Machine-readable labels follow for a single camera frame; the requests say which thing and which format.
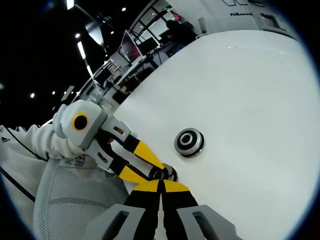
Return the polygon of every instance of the gray gripper base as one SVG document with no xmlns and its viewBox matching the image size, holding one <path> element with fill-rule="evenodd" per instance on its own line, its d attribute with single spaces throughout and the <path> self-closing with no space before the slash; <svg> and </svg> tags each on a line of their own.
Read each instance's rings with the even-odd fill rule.
<svg viewBox="0 0 320 240">
<path fill-rule="evenodd" d="M 179 208 L 177 212 L 189 240 L 242 240 L 235 225 L 207 205 Z"/>
<path fill-rule="evenodd" d="M 80 240 L 133 240 L 145 209 L 115 204 L 86 226 Z"/>
</svg>

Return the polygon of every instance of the white table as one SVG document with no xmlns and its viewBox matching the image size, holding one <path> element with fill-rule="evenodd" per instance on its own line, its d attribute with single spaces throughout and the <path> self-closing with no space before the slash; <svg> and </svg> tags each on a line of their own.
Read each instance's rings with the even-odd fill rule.
<svg viewBox="0 0 320 240">
<path fill-rule="evenodd" d="M 285 239 L 313 202 L 320 92 L 302 47 L 289 37 L 250 30 L 204 36 L 156 69 L 115 116 L 244 240 Z M 205 138 L 193 159 L 174 148 L 185 128 Z"/>
</svg>

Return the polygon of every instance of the adidas logo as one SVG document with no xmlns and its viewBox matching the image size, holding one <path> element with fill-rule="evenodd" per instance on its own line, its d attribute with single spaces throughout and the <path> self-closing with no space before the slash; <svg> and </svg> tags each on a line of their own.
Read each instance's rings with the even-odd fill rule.
<svg viewBox="0 0 320 240">
<path fill-rule="evenodd" d="M 5 138 L 5 137 L 1 137 L 1 141 L 3 143 L 9 142 L 11 139 Z"/>
</svg>

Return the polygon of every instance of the yellow circle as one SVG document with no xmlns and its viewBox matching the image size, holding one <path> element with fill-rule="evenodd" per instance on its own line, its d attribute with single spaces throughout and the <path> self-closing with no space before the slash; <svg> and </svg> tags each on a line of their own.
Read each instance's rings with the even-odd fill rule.
<svg viewBox="0 0 320 240">
<path fill-rule="evenodd" d="M 84 117 L 85 117 L 86 123 L 85 123 L 84 126 L 81 126 L 81 127 L 77 126 L 77 127 L 76 127 L 76 120 L 77 120 L 79 117 L 81 117 L 81 116 L 84 116 Z M 76 115 L 73 117 L 73 119 L 72 119 L 72 127 L 73 127 L 73 129 L 76 130 L 76 131 L 82 131 L 82 130 L 84 130 L 84 129 L 88 126 L 88 123 L 89 123 L 89 118 L 88 118 L 87 114 L 85 114 L 85 113 L 83 113 L 83 112 L 76 114 Z"/>
</svg>

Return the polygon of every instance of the computer monitor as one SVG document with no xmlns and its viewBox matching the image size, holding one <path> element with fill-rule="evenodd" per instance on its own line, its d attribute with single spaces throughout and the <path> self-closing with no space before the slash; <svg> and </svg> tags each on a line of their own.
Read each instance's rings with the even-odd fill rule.
<svg viewBox="0 0 320 240">
<path fill-rule="evenodd" d="M 158 43 L 153 37 L 148 38 L 137 46 L 143 55 L 150 53 L 152 50 L 158 47 Z"/>
<path fill-rule="evenodd" d="M 143 56 L 127 30 L 124 31 L 120 51 L 132 64 L 139 61 Z"/>
</svg>

